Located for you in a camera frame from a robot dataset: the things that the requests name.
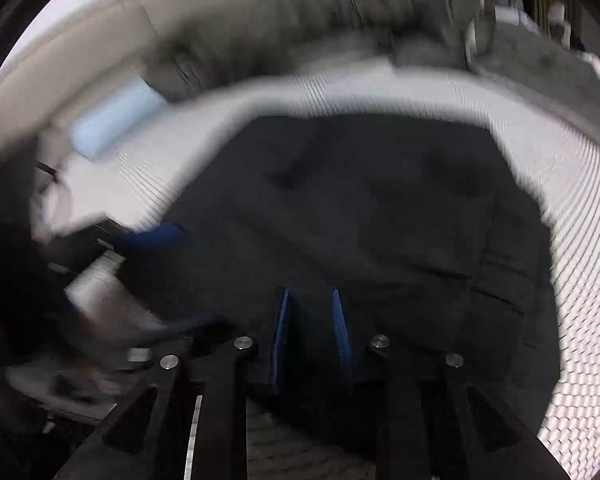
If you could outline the black pants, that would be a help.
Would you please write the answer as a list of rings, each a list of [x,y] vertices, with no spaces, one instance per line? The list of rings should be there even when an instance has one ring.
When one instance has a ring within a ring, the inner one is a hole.
[[[262,116],[123,263],[160,318],[226,318],[258,345],[275,417],[393,479],[560,479],[536,433],[559,376],[550,229],[483,128],[389,114]],[[292,292],[279,382],[264,340]],[[379,356],[343,378],[332,291],[370,303]]]

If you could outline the light blue bolster pillow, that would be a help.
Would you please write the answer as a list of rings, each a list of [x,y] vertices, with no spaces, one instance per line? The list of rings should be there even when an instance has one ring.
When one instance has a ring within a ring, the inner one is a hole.
[[[72,148],[86,158],[98,157],[167,105],[142,77],[135,77],[70,124]]]

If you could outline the beige upholstered headboard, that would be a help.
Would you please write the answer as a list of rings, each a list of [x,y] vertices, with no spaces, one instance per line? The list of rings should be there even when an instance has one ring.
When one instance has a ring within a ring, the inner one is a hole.
[[[15,50],[34,11],[50,0],[7,0],[0,11],[0,157],[181,24],[238,1],[248,0],[90,0]]]

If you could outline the white textured mattress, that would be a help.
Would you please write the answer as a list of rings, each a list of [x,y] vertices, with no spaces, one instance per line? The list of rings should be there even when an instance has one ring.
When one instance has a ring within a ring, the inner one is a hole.
[[[362,64],[326,75],[246,82],[163,110],[108,154],[68,157],[58,228],[108,214],[146,228],[245,118],[407,112],[487,126],[553,230],[562,372],[540,439],[570,477],[600,472],[600,148],[512,90],[454,70]]]

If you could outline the dark grey duvet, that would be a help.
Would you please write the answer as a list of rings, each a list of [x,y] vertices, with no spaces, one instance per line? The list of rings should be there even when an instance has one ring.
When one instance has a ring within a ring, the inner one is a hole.
[[[247,0],[194,18],[146,61],[149,87],[171,102],[253,77],[291,73],[302,53],[368,47],[397,66],[458,68],[494,79],[600,130],[591,63],[480,0]]]

